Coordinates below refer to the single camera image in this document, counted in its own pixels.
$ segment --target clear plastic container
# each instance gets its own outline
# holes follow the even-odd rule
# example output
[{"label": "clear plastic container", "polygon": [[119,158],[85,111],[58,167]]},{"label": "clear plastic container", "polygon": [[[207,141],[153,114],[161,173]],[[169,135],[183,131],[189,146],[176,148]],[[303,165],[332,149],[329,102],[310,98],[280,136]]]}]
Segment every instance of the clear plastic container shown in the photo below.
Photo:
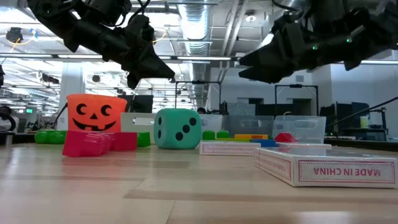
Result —
[{"label": "clear plastic container", "polygon": [[326,117],[318,116],[277,116],[272,137],[279,133],[290,133],[298,143],[323,144]]},{"label": "clear plastic container", "polygon": [[272,135],[273,116],[227,115],[223,117],[223,129],[229,137],[235,134],[268,134]]},{"label": "clear plastic container", "polygon": [[214,131],[217,133],[221,131],[223,124],[223,115],[217,114],[200,114],[201,118],[201,131]]}]

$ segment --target pumpkin mouth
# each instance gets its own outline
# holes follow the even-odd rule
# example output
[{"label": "pumpkin mouth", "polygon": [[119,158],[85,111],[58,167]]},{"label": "pumpkin mouth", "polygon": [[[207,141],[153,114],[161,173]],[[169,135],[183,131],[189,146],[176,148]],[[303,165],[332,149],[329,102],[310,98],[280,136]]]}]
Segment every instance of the pumpkin mouth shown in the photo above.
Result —
[{"label": "pumpkin mouth", "polygon": [[82,124],[82,123],[78,122],[77,120],[75,120],[74,118],[72,120],[78,128],[80,128],[82,130],[85,130],[86,128],[91,128],[92,131],[105,131],[105,130],[108,130],[109,128],[112,128],[114,126],[114,124],[116,124],[116,121],[114,121],[110,124],[105,125],[104,129],[100,129],[98,126],[95,126],[95,125]]}]

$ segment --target orange pumpkin bucket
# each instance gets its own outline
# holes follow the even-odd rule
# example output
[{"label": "orange pumpkin bucket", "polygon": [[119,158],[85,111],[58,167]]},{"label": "orange pumpkin bucket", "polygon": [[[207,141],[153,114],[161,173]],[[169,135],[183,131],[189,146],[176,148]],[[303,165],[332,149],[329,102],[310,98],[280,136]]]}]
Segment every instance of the orange pumpkin bucket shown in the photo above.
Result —
[{"label": "orange pumpkin bucket", "polygon": [[68,101],[68,128],[78,131],[121,131],[120,114],[127,101],[114,96],[71,94]]}]

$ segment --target wooden table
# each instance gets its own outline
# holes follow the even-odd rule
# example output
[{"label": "wooden table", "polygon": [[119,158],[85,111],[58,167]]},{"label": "wooden table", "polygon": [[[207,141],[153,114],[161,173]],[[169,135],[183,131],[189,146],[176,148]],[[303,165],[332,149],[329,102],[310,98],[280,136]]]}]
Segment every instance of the wooden table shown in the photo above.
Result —
[{"label": "wooden table", "polygon": [[398,190],[294,188],[251,157],[153,146],[67,158],[61,150],[0,148],[1,223],[398,223]]}]

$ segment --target green toy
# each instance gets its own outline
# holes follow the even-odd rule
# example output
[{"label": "green toy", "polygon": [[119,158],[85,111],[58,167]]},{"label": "green toy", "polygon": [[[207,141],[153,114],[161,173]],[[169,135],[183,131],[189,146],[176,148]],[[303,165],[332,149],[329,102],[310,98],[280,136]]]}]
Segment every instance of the green toy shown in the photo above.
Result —
[{"label": "green toy", "polygon": [[154,126],[155,143],[161,149],[194,149],[201,139],[201,119],[193,110],[162,109]]},{"label": "green toy", "polygon": [[216,140],[216,133],[214,131],[204,131],[202,134],[202,139],[207,141],[214,141]]},{"label": "green toy", "polygon": [[67,131],[42,130],[35,134],[37,144],[64,144]]},{"label": "green toy", "polygon": [[52,131],[49,133],[49,144],[64,144],[67,137],[66,131]]},{"label": "green toy", "polygon": [[150,146],[150,133],[138,133],[137,147]]},{"label": "green toy", "polygon": [[217,138],[229,138],[228,131],[219,131],[217,132]]}]

